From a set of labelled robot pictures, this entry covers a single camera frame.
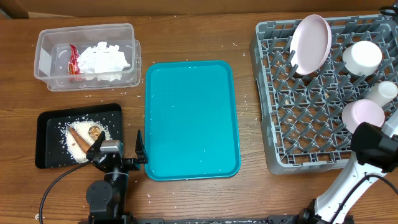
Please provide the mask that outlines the golden food scrap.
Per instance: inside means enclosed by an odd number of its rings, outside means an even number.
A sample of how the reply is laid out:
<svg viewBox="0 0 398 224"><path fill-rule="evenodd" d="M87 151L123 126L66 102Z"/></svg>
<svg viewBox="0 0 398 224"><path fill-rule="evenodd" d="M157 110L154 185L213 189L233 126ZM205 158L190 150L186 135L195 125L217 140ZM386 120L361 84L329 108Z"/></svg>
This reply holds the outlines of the golden food scrap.
<svg viewBox="0 0 398 224"><path fill-rule="evenodd" d="M94 141L96 141L101 134L101 129L99 126L92 126L89 128L88 134L89 134L90 138L92 138Z"/></svg>

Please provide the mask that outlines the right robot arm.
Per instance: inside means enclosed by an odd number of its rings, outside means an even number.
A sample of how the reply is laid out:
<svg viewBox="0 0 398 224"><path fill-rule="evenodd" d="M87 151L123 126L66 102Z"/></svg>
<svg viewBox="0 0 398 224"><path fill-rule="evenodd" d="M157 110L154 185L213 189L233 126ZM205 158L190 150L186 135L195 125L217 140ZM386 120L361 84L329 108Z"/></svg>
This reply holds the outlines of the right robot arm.
<svg viewBox="0 0 398 224"><path fill-rule="evenodd" d="M297 215L296 223L351 223L350 208L397 168L397 114L386 119L382 109L396 96L397 85L383 81L364 99L344 107L342 122L352 134L349 161L330 188Z"/></svg>

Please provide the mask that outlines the small white plate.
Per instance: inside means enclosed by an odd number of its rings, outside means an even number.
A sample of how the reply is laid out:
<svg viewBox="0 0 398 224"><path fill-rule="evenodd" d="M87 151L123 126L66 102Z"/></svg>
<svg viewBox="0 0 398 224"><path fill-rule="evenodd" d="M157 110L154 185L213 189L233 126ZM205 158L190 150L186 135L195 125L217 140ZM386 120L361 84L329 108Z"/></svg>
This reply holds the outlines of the small white plate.
<svg viewBox="0 0 398 224"><path fill-rule="evenodd" d="M383 109L375 102L367 99L347 104L341 114L342 122L350 133L363 122L381 127L385 121Z"/></svg>

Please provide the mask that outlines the red snack wrapper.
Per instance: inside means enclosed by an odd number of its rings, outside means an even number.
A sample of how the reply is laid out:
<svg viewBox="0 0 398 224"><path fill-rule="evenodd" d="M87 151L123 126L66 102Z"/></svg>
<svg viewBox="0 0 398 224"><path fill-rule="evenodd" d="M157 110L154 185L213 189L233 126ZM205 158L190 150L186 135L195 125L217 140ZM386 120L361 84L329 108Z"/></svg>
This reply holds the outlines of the red snack wrapper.
<svg viewBox="0 0 398 224"><path fill-rule="evenodd" d="M80 69L78 67L78 58L80 55L74 45L70 44L70 48L71 48L71 56L68 62L68 74L79 75Z"/></svg>

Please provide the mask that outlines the brown carrot-shaped food scrap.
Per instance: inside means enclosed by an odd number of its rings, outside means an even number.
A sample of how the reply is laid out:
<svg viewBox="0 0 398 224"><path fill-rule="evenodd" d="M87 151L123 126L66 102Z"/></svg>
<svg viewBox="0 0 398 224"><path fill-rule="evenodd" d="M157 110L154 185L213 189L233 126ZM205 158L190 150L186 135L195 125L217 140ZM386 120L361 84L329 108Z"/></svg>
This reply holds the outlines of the brown carrot-shaped food scrap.
<svg viewBox="0 0 398 224"><path fill-rule="evenodd" d="M79 145L80 149L84 153L87 153L88 150L90 149L90 145L72 127L68 127L68 130L73 136L76 143Z"/></svg>

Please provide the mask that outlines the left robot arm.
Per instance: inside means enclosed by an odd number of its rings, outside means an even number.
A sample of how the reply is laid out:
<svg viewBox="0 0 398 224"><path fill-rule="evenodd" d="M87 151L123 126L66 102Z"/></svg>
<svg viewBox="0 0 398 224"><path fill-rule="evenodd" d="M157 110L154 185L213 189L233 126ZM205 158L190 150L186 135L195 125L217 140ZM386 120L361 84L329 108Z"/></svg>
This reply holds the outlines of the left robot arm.
<svg viewBox="0 0 398 224"><path fill-rule="evenodd" d="M101 132L86 153L93 166L104 172L104 179L93 182L86 191L89 223L137 223L133 214L125 211L125 202L130 171L148 163L141 132L137 132L136 158L125 158L121 149L119 140L106 140Z"/></svg>

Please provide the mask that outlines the large white plate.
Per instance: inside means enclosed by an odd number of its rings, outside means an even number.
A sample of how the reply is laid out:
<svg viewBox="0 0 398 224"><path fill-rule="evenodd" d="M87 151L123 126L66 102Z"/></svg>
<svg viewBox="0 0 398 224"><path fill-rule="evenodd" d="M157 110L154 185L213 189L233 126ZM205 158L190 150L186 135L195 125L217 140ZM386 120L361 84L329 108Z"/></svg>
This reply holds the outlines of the large white plate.
<svg viewBox="0 0 398 224"><path fill-rule="evenodd" d="M318 70L326 61L331 49L331 28L324 18L312 14L297 26L290 43L290 53L295 52L291 65L297 65L299 75Z"/></svg>

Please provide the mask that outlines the white cup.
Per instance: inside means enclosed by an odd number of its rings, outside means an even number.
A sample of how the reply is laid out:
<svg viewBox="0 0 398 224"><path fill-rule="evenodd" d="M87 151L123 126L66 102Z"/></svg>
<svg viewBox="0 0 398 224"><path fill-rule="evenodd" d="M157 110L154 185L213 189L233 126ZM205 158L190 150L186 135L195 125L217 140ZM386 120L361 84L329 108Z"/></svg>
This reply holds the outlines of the white cup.
<svg viewBox="0 0 398 224"><path fill-rule="evenodd" d="M383 107L392 101L397 96L397 93L398 89L395 83L383 81L372 86L364 98L375 102L380 107Z"/></svg>

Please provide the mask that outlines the white napkin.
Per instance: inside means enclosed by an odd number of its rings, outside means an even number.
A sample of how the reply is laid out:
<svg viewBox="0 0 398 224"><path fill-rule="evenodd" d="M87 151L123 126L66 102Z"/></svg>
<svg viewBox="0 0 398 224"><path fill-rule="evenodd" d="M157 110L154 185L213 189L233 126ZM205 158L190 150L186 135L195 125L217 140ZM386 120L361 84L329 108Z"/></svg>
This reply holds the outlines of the white napkin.
<svg viewBox="0 0 398 224"><path fill-rule="evenodd" d="M115 81L122 78L121 72L129 68L124 52L119 51L119 45L107 46L107 42L99 42L96 47L88 47L78 58L80 73L98 74L86 76L87 80L97 78L99 81Z"/></svg>

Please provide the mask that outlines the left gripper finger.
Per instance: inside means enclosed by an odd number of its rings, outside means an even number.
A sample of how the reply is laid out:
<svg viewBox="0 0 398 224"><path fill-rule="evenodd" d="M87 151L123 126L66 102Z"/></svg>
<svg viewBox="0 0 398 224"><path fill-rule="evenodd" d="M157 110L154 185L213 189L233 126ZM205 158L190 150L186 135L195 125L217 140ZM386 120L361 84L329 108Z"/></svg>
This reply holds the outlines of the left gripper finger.
<svg viewBox="0 0 398 224"><path fill-rule="evenodd" d="M142 140L142 132L141 132L140 129L137 131L135 152L136 152L136 155L137 155L138 163L140 163L140 164L148 163L147 154L146 154L146 150L145 150L145 147L144 147L144 142Z"/></svg>
<svg viewBox="0 0 398 224"><path fill-rule="evenodd" d="M93 145L89 148L88 153L95 153L100 150L102 142L106 139L106 134L104 131L100 133L97 140L93 143Z"/></svg>

